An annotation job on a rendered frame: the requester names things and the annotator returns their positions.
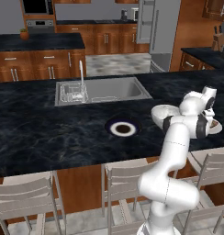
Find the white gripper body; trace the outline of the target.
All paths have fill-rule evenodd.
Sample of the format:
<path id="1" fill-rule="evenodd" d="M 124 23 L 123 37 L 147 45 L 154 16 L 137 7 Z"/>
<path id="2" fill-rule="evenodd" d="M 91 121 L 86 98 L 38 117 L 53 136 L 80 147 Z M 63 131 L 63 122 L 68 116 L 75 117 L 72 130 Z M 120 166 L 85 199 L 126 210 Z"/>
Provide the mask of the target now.
<path id="1" fill-rule="evenodd" d="M 208 110 L 204 110 L 204 111 L 203 111 L 203 114 L 204 114 L 204 116 L 206 117 L 206 119 L 207 119 L 207 121 L 208 121 L 209 123 L 211 123 L 211 122 L 213 121 L 213 118 L 214 118 L 214 116 L 215 116 L 215 113 L 214 113 L 214 111 L 213 111 L 212 108 L 210 108 L 210 109 L 208 109 Z"/>

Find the grey steel fridge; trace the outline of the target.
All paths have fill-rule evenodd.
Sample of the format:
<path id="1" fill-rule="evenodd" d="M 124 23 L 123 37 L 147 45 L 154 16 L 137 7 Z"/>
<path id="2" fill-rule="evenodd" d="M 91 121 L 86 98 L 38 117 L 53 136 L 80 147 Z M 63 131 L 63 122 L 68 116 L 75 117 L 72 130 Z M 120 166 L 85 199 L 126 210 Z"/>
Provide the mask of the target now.
<path id="1" fill-rule="evenodd" d="M 136 42 L 149 44 L 151 73 L 170 70 L 180 5 L 181 0 L 139 0 Z M 159 10 L 159 19 L 155 49 L 152 50 L 156 10 Z"/>

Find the white plate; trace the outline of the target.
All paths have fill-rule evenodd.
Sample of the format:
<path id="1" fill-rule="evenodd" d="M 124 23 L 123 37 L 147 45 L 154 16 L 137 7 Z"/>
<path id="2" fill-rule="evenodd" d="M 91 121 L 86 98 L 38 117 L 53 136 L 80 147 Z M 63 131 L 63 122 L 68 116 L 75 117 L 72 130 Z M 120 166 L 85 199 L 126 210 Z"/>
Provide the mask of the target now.
<path id="1" fill-rule="evenodd" d="M 162 129 L 162 123 L 169 116 L 179 116 L 179 108 L 171 105 L 158 105 L 151 110 L 151 118 L 153 122 Z"/>
<path id="2" fill-rule="evenodd" d="M 212 122 L 211 123 L 208 122 L 208 124 L 209 124 L 209 131 L 207 133 L 209 135 L 218 134 L 218 133 L 220 133 L 222 131 L 222 125 L 220 124 L 220 122 L 218 120 L 215 120 L 215 119 L 213 119 L 213 121 L 217 121 L 218 124 L 216 125 L 216 127 L 211 128 L 210 126 L 211 126 Z"/>

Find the grey slatted chair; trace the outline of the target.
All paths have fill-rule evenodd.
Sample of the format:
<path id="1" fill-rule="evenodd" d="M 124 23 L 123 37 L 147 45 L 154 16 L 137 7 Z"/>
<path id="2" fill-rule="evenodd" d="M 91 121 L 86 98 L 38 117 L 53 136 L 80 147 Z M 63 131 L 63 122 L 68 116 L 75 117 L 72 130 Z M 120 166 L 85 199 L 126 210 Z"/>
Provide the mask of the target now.
<path id="1" fill-rule="evenodd" d="M 145 222 L 144 216 L 136 221 L 132 220 L 127 200 L 134 199 L 133 210 L 136 210 L 137 199 L 140 196 L 137 187 L 138 179 L 155 163 L 148 163 L 146 159 L 138 159 L 101 164 L 102 215 L 105 215 L 105 203 L 107 203 L 108 235 L 136 235 Z M 119 202 L 118 208 L 122 217 L 122 222 L 119 225 L 116 224 L 112 212 L 113 201 Z"/>
<path id="2" fill-rule="evenodd" d="M 58 235 L 62 231 L 57 211 L 62 212 L 63 224 L 66 224 L 62 194 L 56 171 L 22 174 L 4 178 L 0 185 L 0 225 L 5 235 L 10 235 L 6 220 L 24 218 L 28 231 L 32 227 L 28 216 L 36 215 L 36 235 L 45 235 L 46 214 L 52 212 Z"/>
<path id="3" fill-rule="evenodd" d="M 187 155 L 187 160 L 196 171 L 196 176 L 187 177 L 185 181 L 199 190 L 200 199 L 196 208 L 188 211 L 182 235 L 186 235 L 192 222 L 208 218 L 218 219 L 213 229 L 213 233 L 216 233 L 224 218 L 224 203 L 214 206 L 203 187 L 224 183 L 224 147 L 191 151 Z"/>

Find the wooden corner cupboard run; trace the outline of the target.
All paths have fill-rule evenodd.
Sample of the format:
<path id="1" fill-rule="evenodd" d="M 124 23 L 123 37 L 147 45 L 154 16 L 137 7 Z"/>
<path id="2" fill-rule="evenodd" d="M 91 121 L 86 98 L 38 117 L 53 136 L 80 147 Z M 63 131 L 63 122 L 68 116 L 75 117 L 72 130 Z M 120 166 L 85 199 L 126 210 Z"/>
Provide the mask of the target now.
<path id="1" fill-rule="evenodd" d="M 224 59 L 219 51 L 205 48 L 182 48 L 180 71 L 224 69 Z"/>

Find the wooden knife block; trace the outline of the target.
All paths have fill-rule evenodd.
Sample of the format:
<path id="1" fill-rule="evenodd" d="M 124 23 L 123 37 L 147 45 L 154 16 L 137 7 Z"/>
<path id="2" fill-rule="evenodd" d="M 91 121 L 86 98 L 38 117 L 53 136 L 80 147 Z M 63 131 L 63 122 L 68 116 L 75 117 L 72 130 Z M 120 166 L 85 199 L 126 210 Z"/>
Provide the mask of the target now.
<path id="1" fill-rule="evenodd" d="M 215 34 L 213 35 L 213 43 L 211 49 L 213 51 L 222 51 L 224 46 L 224 34 L 221 26 L 214 27 Z"/>

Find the steel sink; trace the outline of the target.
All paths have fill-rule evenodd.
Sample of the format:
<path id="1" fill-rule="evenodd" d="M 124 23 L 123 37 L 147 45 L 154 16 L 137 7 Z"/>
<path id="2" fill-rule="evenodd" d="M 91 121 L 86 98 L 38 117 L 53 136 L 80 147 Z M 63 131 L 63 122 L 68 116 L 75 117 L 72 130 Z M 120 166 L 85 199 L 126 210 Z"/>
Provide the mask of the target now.
<path id="1" fill-rule="evenodd" d="M 56 83 L 55 106 L 75 106 L 151 98 L 136 77 Z"/>

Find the wooden base cupboard run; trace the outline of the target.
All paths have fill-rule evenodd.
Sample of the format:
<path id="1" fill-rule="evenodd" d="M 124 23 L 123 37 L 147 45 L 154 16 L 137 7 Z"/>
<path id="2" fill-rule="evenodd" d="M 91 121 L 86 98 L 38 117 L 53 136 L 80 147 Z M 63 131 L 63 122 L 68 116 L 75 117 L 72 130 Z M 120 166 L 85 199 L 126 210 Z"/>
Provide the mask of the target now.
<path id="1" fill-rule="evenodd" d="M 56 33 L 80 33 L 86 55 L 147 53 L 149 45 L 136 42 L 137 23 L 132 20 L 58 20 Z"/>

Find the steel tap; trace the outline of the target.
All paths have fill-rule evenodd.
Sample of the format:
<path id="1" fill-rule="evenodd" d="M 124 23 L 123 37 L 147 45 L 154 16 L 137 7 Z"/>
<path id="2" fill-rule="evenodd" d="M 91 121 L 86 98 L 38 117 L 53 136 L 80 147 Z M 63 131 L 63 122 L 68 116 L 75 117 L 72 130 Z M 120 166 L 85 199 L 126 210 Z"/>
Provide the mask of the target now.
<path id="1" fill-rule="evenodd" d="M 79 61 L 79 68 L 81 73 L 82 97 L 84 98 L 84 69 L 82 61 Z"/>

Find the wooden island cupboard run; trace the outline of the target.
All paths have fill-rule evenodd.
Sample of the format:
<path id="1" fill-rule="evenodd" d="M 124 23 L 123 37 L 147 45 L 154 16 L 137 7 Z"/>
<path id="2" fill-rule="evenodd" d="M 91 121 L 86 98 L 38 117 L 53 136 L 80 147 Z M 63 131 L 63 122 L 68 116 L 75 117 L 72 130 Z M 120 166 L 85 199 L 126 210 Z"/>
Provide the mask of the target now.
<path id="1" fill-rule="evenodd" d="M 0 83 L 80 77 L 85 45 L 80 33 L 0 35 Z"/>

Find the steel oven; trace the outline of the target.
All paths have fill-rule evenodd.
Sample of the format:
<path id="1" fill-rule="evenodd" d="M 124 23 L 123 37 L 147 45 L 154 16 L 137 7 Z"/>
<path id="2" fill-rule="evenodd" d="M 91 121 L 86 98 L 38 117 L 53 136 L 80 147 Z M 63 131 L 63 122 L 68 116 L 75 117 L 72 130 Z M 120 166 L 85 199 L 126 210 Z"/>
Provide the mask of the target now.
<path id="1" fill-rule="evenodd" d="M 26 21 L 30 34 L 53 33 L 54 25 L 52 19 L 29 19 Z"/>

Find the potted green plant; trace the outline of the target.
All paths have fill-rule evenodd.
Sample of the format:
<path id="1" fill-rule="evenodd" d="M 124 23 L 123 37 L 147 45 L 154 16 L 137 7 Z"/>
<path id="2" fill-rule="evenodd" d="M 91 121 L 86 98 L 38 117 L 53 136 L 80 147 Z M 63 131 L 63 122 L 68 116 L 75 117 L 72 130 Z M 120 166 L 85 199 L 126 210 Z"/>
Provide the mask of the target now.
<path id="1" fill-rule="evenodd" d="M 28 31 L 25 28 L 20 29 L 20 38 L 22 38 L 23 40 L 29 39 Z"/>

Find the black microwave oven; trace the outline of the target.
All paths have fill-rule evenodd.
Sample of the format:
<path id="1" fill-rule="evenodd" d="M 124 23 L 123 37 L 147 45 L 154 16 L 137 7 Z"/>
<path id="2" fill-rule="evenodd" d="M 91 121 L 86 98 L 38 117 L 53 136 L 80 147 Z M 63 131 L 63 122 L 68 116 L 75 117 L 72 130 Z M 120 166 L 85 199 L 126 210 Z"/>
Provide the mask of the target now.
<path id="1" fill-rule="evenodd" d="M 27 15 L 52 15 L 51 0 L 22 0 L 24 13 Z"/>

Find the wooden wall cupboard glass doors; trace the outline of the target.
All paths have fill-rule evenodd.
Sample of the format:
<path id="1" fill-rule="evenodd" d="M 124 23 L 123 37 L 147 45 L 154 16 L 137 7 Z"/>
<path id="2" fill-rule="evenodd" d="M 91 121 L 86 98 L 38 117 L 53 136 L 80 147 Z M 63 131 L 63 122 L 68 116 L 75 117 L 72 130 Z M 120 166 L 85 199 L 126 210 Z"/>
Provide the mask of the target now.
<path id="1" fill-rule="evenodd" d="M 224 0 L 206 0 L 203 17 L 224 22 Z"/>

